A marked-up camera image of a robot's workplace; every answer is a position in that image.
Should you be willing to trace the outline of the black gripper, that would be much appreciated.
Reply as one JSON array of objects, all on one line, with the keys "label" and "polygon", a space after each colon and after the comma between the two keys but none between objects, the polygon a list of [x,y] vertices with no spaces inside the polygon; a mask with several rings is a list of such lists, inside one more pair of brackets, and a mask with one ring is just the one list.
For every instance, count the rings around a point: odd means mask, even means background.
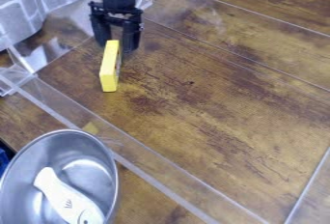
[{"label": "black gripper", "polygon": [[93,37],[101,47],[112,39],[109,24],[122,24],[124,52],[129,53],[138,47],[142,12],[134,3],[134,0],[89,2]]}]

